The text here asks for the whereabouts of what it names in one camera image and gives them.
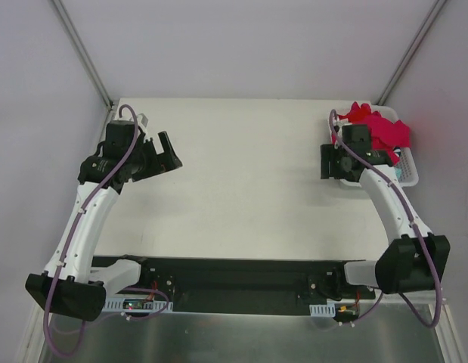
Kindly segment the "magenta pink t shirt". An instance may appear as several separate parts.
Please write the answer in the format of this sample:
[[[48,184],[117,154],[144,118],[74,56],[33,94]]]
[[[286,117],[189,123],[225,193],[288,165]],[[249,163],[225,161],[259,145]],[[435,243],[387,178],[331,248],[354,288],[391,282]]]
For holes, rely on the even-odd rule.
[[[353,125],[365,125],[368,127],[373,149],[393,150],[396,147],[411,146],[410,128],[401,120],[392,123],[389,119],[375,113],[365,115],[362,118],[341,116],[339,120],[348,121]]]

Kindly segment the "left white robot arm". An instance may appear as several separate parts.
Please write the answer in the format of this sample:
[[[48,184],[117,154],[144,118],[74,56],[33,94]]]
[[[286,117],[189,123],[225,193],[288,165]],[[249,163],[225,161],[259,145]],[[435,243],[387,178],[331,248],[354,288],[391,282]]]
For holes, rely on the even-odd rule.
[[[125,255],[101,270],[91,268],[104,223],[124,184],[182,166],[167,132],[158,137],[162,153],[156,152],[142,125],[114,120],[96,152],[81,164],[67,229],[43,272],[26,279],[26,291],[43,310],[94,321],[107,297],[126,288],[136,294],[150,289],[152,277],[144,257]]]

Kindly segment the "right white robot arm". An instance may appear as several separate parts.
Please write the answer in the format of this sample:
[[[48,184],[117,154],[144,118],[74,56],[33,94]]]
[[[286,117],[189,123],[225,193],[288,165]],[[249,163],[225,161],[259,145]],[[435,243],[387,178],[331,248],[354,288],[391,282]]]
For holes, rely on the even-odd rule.
[[[335,128],[336,143],[321,145],[321,178],[358,183],[383,223],[389,245],[376,261],[347,262],[332,279],[333,292],[349,298],[359,285],[384,293],[436,290],[445,270],[450,244],[435,235],[409,203],[398,183],[390,156],[374,150],[366,125]]]

